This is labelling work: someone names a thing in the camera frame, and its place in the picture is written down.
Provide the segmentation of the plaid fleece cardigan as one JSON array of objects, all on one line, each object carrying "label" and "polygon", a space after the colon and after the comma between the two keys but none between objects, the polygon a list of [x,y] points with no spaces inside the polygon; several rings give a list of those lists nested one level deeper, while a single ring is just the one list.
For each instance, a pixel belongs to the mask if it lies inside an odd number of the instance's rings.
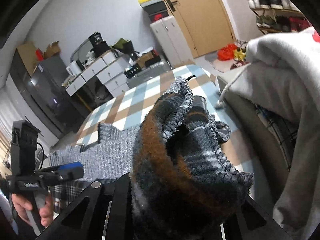
[{"label": "plaid fleece cardigan", "polygon": [[67,146],[49,155],[50,166],[80,162],[79,182],[52,187],[61,212],[96,179],[131,179],[136,239],[211,239],[214,228],[244,204],[253,175],[238,171],[221,145],[229,126],[207,111],[180,76],[139,125],[119,130],[98,125],[93,146]]}]

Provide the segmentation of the black refrigerator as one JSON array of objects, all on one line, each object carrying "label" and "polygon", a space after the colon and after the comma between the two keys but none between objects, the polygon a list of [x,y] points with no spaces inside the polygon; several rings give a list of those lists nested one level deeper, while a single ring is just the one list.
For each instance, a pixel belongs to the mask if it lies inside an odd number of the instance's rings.
[{"label": "black refrigerator", "polygon": [[85,119],[80,104],[62,85],[67,77],[66,65],[59,55],[54,55],[38,63],[30,81],[35,100],[63,134],[77,132]]}]

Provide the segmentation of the checkered bed sheet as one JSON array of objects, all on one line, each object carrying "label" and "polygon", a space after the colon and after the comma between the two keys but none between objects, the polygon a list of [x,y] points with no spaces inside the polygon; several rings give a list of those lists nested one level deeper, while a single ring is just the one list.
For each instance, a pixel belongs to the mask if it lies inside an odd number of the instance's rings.
[{"label": "checkered bed sheet", "polygon": [[193,94],[204,97],[209,113],[213,114],[216,120],[227,123],[231,129],[231,138],[222,145],[224,154],[237,170],[254,174],[250,196],[269,215],[272,214],[274,200],[263,167],[253,148],[253,140],[249,138],[230,107],[215,109],[220,91],[214,83],[213,75],[199,66],[191,64],[170,70],[96,108],[81,125],[73,144],[86,146],[96,142],[97,125],[102,122],[112,124],[119,130],[140,124],[176,77],[186,78],[191,75],[195,76],[189,81]]}]

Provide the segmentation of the white electric kettle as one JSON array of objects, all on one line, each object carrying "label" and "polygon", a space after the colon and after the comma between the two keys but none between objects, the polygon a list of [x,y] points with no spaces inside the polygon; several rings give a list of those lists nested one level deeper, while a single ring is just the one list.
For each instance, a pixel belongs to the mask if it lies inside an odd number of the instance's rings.
[{"label": "white electric kettle", "polygon": [[72,61],[67,67],[66,70],[70,76],[77,76],[81,73],[81,69],[78,66],[76,61]]}]

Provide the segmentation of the white drawer desk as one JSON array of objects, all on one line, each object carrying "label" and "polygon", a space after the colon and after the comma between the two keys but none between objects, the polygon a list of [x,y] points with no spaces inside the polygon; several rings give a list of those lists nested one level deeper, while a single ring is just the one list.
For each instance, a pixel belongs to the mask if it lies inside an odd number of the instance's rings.
[{"label": "white drawer desk", "polygon": [[114,53],[108,50],[77,75],[67,85],[65,91],[69,96],[73,96],[81,87],[87,85],[91,79],[96,77],[116,98],[130,89],[127,85],[127,77],[124,74],[128,66],[129,63],[125,55],[115,57]]}]

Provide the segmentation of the silver aluminium suitcase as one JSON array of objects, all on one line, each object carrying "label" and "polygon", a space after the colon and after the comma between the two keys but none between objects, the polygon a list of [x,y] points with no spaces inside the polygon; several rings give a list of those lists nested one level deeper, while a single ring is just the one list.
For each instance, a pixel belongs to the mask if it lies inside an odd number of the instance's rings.
[{"label": "silver aluminium suitcase", "polygon": [[131,89],[170,70],[172,70],[172,67],[167,61],[157,62],[156,64],[144,68],[132,78],[127,79],[126,84],[128,85],[129,89]]}]

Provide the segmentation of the grey hoodie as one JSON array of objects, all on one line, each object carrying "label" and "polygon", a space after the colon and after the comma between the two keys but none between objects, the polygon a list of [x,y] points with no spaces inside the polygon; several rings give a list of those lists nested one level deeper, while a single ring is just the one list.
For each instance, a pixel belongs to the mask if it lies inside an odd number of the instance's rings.
[{"label": "grey hoodie", "polygon": [[217,77],[257,145],[276,199],[273,219],[292,239],[319,226],[319,43],[315,29],[252,39],[247,64]]}]

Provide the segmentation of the white upright suitcase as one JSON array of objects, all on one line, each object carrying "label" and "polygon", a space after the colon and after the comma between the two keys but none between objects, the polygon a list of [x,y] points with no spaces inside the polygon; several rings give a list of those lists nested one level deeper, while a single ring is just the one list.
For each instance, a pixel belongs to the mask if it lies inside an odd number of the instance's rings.
[{"label": "white upright suitcase", "polygon": [[172,68],[194,64],[191,50],[174,16],[153,22],[150,28]]}]

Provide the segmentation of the orange plastic bag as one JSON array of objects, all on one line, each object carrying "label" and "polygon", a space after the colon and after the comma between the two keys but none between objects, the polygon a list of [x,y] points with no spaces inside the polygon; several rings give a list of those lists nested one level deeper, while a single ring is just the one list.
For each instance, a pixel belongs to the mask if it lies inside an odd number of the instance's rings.
[{"label": "orange plastic bag", "polygon": [[217,52],[217,59],[220,61],[228,61],[234,59],[234,51],[237,49],[235,44],[228,44]]}]

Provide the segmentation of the stacked shoe boxes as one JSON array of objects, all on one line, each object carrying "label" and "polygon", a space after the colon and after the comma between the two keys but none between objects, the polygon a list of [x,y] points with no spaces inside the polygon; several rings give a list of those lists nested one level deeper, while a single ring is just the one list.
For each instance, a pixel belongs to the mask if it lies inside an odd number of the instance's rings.
[{"label": "stacked shoe boxes", "polygon": [[169,16],[167,6],[163,0],[138,0],[138,3],[148,14],[152,23]]}]

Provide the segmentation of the wooden door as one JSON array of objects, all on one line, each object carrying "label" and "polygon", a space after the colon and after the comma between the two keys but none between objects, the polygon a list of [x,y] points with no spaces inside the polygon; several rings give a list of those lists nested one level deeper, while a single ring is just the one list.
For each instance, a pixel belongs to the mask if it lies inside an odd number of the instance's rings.
[{"label": "wooden door", "polygon": [[234,42],[234,31],[222,0],[164,0],[178,22],[193,57]]}]

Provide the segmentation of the bamboo shoe rack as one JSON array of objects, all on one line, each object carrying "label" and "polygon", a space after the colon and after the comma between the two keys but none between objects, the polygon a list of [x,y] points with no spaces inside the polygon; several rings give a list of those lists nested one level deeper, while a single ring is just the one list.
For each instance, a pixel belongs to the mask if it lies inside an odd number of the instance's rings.
[{"label": "bamboo shoe rack", "polygon": [[247,0],[256,15],[258,30],[269,33],[299,33],[311,23],[290,0]]}]

